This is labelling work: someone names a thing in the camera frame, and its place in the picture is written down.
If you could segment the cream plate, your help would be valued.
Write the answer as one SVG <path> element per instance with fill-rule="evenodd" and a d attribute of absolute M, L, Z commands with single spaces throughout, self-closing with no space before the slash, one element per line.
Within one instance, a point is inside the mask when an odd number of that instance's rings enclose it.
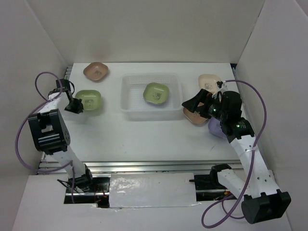
<path fill-rule="evenodd" d="M 213 74 L 202 74 L 198 78 L 199 88 L 205 89 L 212 94 L 219 90 L 217 86 L 217 82 L 219 81 L 221 81 L 220 77 Z"/>

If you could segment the green plate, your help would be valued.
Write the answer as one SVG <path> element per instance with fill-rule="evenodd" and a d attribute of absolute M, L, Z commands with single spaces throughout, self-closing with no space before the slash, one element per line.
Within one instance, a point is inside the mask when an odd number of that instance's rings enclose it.
<path fill-rule="evenodd" d="M 102 105 L 102 96 L 97 90 L 80 90 L 75 97 L 81 99 L 84 111 L 94 111 Z"/>
<path fill-rule="evenodd" d="M 152 104 L 164 104 L 169 97 L 169 87 L 164 84 L 149 83 L 142 94 L 144 100 Z"/>

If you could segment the brown plate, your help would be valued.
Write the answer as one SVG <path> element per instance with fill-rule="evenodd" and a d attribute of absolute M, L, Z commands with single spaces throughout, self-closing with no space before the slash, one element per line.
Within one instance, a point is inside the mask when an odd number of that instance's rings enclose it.
<path fill-rule="evenodd" d="M 207 121 L 207 118 L 201 117 L 198 113 L 191 113 L 188 109 L 183 108 L 185 117 L 194 125 L 201 125 Z"/>
<path fill-rule="evenodd" d="M 89 80 L 98 82 L 108 74 L 108 71 L 109 68 L 107 65 L 101 62 L 93 62 L 83 70 L 83 74 Z"/>

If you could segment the purple plate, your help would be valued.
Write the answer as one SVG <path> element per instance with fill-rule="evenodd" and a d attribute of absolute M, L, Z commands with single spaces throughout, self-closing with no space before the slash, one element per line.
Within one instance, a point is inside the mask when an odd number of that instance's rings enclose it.
<path fill-rule="evenodd" d="M 214 136 L 217 136 L 223 139 L 227 138 L 226 135 L 222 132 L 220 121 L 213 117 L 208 122 L 208 129 L 209 129 L 209 132 Z"/>

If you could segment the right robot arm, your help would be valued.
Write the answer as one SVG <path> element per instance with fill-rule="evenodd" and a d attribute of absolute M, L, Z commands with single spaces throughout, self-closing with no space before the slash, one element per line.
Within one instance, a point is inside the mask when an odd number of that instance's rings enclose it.
<path fill-rule="evenodd" d="M 236 151 L 246 181 L 234 171 L 220 165 L 209 178 L 214 188 L 225 186 L 240 204 L 244 218 L 250 224 L 281 218 L 291 203 L 288 192 L 282 192 L 270 175 L 262 155 L 257 149 L 255 133 L 249 121 L 242 117 L 242 99 L 235 91 L 212 93 L 201 89 L 196 96 L 182 103 L 191 113 L 204 118 L 215 118 L 229 144 Z"/>

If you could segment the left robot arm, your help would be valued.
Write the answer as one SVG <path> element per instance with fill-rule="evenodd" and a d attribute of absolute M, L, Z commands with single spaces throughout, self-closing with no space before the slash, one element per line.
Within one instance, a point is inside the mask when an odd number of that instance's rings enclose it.
<path fill-rule="evenodd" d="M 57 80 L 56 88 L 48 95 L 50 102 L 39 112 L 31 114 L 27 120 L 36 149 L 64 166 L 68 174 L 67 185 L 74 190 L 90 192 L 95 186 L 95 180 L 88 167 L 78 159 L 70 147 L 70 134 L 59 109 L 60 90 L 63 90 L 68 98 L 64 111 L 75 115 L 83 112 L 81 99 L 76 99 L 72 95 L 73 87 L 74 84 L 67 79 Z"/>

